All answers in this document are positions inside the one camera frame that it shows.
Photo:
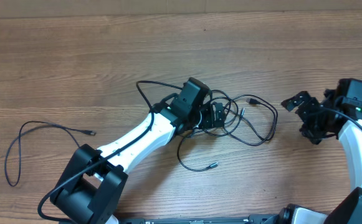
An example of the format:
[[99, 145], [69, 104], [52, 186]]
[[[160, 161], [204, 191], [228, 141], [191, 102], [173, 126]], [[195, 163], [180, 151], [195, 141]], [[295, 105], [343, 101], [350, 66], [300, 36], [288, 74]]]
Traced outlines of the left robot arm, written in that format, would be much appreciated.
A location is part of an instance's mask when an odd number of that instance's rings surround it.
[[120, 139], [97, 149], [84, 144], [74, 152], [46, 198], [65, 214], [58, 223], [118, 223], [114, 216], [128, 174], [175, 136], [210, 124], [212, 95], [203, 82], [189, 78], [160, 102], [149, 105], [147, 117]]

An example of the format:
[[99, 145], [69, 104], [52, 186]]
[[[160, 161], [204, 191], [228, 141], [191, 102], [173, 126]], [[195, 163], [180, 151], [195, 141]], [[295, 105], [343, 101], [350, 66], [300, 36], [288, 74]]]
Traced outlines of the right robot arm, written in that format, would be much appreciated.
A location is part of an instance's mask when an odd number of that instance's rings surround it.
[[281, 105], [300, 117], [300, 132], [312, 144], [337, 138], [346, 156], [351, 192], [328, 215], [289, 204], [270, 223], [362, 223], [362, 80], [341, 79], [324, 96], [318, 101], [301, 91]]

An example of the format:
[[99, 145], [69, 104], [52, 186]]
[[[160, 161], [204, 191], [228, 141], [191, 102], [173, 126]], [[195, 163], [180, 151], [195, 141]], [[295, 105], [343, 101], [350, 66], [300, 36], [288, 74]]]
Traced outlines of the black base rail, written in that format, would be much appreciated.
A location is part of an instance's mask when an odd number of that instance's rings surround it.
[[275, 224], [291, 223], [296, 205], [288, 204], [278, 214], [252, 214], [248, 217], [221, 217], [221, 218], [120, 218], [117, 222], [111, 217], [107, 223], [119, 224]]

